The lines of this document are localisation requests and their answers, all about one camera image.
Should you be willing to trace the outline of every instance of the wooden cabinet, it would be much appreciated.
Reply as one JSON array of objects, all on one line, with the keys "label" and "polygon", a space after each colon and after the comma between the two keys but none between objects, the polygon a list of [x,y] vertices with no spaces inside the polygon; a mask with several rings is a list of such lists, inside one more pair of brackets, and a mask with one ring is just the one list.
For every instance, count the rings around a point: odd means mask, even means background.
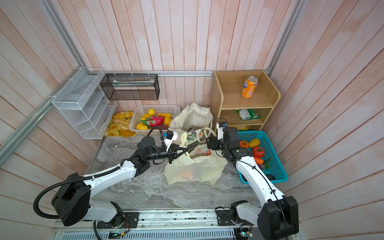
[{"label": "wooden cabinet", "polygon": [[[248,76],[255,76],[259,81],[253,96],[246,99],[241,91]],[[262,130],[279,99],[279,90],[263,70],[214,71],[209,107],[214,119],[224,118],[229,126],[245,125]],[[261,119],[241,120],[236,110],[249,108],[256,109]]]}]

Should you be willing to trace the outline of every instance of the gray marble surface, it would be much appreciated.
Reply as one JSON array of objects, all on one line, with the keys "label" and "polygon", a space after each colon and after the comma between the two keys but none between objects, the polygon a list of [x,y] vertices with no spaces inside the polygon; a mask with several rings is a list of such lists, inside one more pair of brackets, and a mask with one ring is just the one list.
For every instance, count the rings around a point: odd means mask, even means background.
[{"label": "gray marble surface", "polygon": [[[140,135],[128,138],[107,137],[90,172],[112,167],[128,158],[142,138]],[[160,140],[157,136],[154,138],[156,145],[160,146]],[[140,176],[110,186],[92,199],[114,201],[123,210],[229,207],[232,202],[239,200],[260,206],[256,194],[249,185],[240,181],[232,164],[226,165],[215,185],[209,182],[178,182],[169,185],[164,175],[166,164],[167,161],[161,165],[153,165],[151,162],[151,167]]]}]

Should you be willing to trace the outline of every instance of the fanta can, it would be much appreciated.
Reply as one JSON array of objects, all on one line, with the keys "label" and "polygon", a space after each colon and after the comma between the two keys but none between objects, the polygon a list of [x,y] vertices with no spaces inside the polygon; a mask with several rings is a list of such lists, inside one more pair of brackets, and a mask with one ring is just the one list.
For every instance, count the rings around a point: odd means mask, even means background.
[{"label": "fanta can", "polygon": [[254,76],[247,77],[244,83],[241,96],[243,96],[243,98],[251,98],[253,95],[253,92],[255,91],[257,82],[258,82],[257,77],[254,77]]}]

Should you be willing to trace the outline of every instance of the green package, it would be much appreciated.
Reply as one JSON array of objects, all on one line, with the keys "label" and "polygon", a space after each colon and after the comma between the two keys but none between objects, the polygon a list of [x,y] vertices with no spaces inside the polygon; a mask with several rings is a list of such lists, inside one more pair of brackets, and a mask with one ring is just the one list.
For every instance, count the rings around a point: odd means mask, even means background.
[{"label": "green package", "polygon": [[236,110],[241,120],[259,119],[255,109],[238,109]]}]

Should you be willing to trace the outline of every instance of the teal plastic basket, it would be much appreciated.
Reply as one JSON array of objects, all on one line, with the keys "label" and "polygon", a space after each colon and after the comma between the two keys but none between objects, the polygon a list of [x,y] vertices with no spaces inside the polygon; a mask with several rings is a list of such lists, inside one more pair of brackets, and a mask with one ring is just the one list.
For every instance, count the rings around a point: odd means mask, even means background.
[{"label": "teal plastic basket", "polygon": [[[271,160],[268,162],[270,168],[264,169],[263,172],[265,174],[271,174],[275,177],[275,180],[271,180],[272,183],[279,183],[279,182],[286,182],[288,180],[288,175],[284,170],[283,165],[280,162],[279,157],[276,154],[275,149],[272,146],[271,141],[269,140],[268,136],[264,131],[256,131],[256,130],[250,130],[250,131],[238,131],[237,132],[239,141],[246,140],[247,142],[251,141],[254,138],[257,138],[260,140],[260,147],[262,147],[265,150],[264,161],[266,161],[268,158],[271,157]],[[246,181],[243,180],[242,174],[239,172],[240,180],[244,182],[245,184],[248,184]]]}]

